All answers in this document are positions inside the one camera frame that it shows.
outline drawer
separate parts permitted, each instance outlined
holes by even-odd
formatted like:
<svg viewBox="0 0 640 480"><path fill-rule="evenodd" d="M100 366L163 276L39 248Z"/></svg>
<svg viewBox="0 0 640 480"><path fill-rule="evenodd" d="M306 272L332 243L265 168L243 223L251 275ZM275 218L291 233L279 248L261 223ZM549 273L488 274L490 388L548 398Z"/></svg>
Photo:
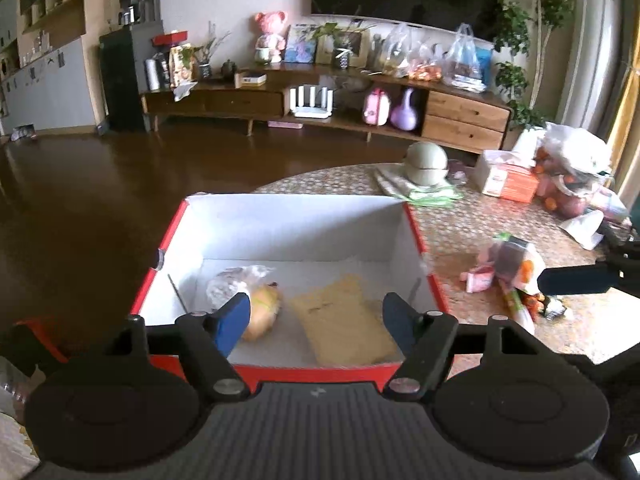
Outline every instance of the drawer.
<svg viewBox="0 0 640 480"><path fill-rule="evenodd" d="M508 110L434 91L429 92L427 113L436 117L483 126L497 132L504 132L509 121Z"/></svg>
<svg viewBox="0 0 640 480"><path fill-rule="evenodd" d="M145 94L146 109L149 114L157 115L199 115L204 113L204 103L200 92L174 101L173 92L150 92Z"/></svg>
<svg viewBox="0 0 640 480"><path fill-rule="evenodd" d="M284 115L284 95L261 90L220 90L204 94L207 113L234 117L273 117Z"/></svg>
<svg viewBox="0 0 640 480"><path fill-rule="evenodd" d="M426 115L422 136L445 145L480 153L482 150L498 150L502 133L472 124Z"/></svg>

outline wooden floor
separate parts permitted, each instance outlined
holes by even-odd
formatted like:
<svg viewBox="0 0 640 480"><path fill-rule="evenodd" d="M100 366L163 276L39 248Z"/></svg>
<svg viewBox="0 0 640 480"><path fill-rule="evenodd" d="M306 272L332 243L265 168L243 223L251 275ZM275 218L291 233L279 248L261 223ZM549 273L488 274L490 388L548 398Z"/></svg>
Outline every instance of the wooden floor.
<svg viewBox="0 0 640 480"><path fill-rule="evenodd" d="M251 192L305 171L400 161L410 142L235 120L180 120L154 134L50 136L0 150L0 329L47 316L78 348L129 311L180 201Z"/></svg>

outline pink teddy bear figurine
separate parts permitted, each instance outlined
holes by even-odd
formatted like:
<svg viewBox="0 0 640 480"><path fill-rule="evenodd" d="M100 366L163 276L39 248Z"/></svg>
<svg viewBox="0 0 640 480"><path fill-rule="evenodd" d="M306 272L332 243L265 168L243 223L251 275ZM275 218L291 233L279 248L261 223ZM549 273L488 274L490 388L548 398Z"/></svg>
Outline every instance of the pink teddy bear figurine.
<svg viewBox="0 0 640 480"><path fill-rule="evenodd" d="M287 21L287 13L282 10L279 12L258 12L255 15L255 21L260 24L260 30L262 30L262 35L255 44L256 61L262 63L281 62L280 52L284 50L285 41L280 32Z"/></svg>

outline purple vase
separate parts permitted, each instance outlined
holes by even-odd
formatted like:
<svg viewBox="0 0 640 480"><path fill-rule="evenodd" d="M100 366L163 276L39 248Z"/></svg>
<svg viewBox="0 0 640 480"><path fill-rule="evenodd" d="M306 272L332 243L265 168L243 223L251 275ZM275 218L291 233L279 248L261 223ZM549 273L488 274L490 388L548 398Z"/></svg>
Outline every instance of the purple vase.
<svg viewBox="0 0 640 480"><path fill-rule="evenodd" d="M402 104L399 104L391 112L391 123L393 126L406 132L415 130L418 124L418 115L415 113L415 110L411 108L411 94L413 92L413 88L406 88L402 96Z"/></svg>

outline round table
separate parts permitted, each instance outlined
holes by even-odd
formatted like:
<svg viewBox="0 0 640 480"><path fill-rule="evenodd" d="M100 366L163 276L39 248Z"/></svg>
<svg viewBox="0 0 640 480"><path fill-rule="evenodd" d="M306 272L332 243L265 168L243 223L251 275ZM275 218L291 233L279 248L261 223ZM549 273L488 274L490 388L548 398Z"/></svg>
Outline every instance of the round table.
<svg viewBox="0 0 640 480"><path fill-rule="evenodd" d="M372 177L373 164L343 166L284 178L256 190L258 193L382 194ZM587 265L594 253L586 251L558 228L559 219L539 203L521 204L486 196L467 184L463 198L451 208L412 207L433 257L434 274L462 323L485 324L492 314L508 314L496 286L469 294L460 273L476 262L479 250L500 232L509 232L535 244L547 267ZM640 300L611 289L606 294L567 296L573 319L536 320L536 336L549 348L586 354L601 362L640 341Z"/></svg>

